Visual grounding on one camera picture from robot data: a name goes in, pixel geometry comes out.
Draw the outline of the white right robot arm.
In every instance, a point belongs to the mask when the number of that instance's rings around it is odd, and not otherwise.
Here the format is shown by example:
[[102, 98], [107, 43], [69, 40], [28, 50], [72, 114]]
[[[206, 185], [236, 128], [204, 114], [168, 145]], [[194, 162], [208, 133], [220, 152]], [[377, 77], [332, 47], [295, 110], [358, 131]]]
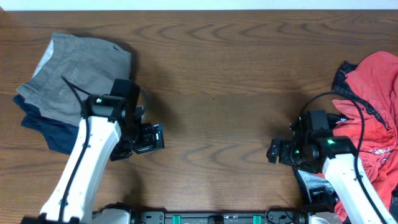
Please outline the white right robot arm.
[[279, 162], [311, 173], [322, 173], [334, 188], [351, 223], [395, 223], [368, 179], [356, 148], [345, 136], [311, 141], [273, 139], [267, 152]]

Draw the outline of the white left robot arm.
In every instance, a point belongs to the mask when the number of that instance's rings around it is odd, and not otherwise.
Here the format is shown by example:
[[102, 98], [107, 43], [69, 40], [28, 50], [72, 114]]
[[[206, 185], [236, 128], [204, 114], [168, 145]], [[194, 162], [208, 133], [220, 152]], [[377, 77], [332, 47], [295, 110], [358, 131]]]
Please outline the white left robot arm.
[[133, 116], [137, 136], [122, 140], [129, 105], [127, 98], [89, 95], [82, 104], [78, 136], [63, 174], [39, 216], [22, 223], [139, 223], [140, 215], [122, 203], [94, 212], [94, 203], [108, 161], [164, 148], [159, 124], [142, 123]]

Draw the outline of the red t-shirt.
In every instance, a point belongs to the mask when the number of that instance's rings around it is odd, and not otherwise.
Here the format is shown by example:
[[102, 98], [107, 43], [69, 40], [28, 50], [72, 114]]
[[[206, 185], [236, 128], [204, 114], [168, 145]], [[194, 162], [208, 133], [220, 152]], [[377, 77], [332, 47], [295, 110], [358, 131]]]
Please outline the red t-shirt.
[[359, 158], [366, 175], [390, 208], [397, 187], [397, 56], [378, 51], [359, 65], [344, 62], [332, 89], [349, 97], [332, 101], [347, 117], [333, 134], [348, 136], [361, 146]]

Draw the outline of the grey shorts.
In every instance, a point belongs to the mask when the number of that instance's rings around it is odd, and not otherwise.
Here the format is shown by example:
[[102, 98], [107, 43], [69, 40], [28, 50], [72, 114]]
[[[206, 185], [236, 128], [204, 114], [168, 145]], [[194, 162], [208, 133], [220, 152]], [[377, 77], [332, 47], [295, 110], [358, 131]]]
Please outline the grey shorts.
[[110, 93], [115, 79], [128, 79], [132, 55], [107, 40], [54, 33], [32, 78], [18, 87], [25, 102], [46, 118], [79, 125], [81, 107], [62, 80], [93, 94]]

